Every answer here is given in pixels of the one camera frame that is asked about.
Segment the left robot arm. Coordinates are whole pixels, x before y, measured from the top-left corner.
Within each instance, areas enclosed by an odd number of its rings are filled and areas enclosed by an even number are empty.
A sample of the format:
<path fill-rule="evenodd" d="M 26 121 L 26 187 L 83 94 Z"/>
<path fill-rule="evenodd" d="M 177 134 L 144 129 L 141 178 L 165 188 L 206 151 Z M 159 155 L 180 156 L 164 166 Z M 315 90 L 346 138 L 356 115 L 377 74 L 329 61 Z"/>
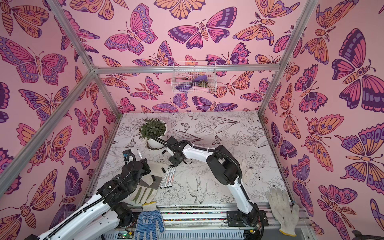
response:
<path fill-rule="evenodd" d="M 143 176 L 151 173 L 148 160 L 123 165 L 120 175 L 105 183 L 91 199 L 61 223 L 39 236 L 27 240 L 95 239 L 120 226 L 129 226 L 134 214 L 123 202 L 132 194 Z"/>

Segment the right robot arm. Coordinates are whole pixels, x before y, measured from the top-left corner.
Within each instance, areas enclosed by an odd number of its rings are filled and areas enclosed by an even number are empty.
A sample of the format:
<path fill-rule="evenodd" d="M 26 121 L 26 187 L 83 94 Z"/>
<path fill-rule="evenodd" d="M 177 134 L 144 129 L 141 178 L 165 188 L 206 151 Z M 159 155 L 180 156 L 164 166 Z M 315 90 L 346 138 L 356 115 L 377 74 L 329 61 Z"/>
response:
<path fill-rule="evenodd" d="M 230 227 L 248 227 L 261 232 L 269 225 L 265 211 L 260 210 L 249 198 L 243 187 L 241 166 L 226 147 L 219 145 L 216 148 L 206 148 L 187 140 L 178 141 L 173 137 L 166 141 L 152 139 L 165 147 L 164 151 L 171 155 L 169 161 L 175 167 L 186 159 L 204 162 L 216 180 L 228 187 L 237 204 L 237 210 L 228 211 L 225 217 Z"/>

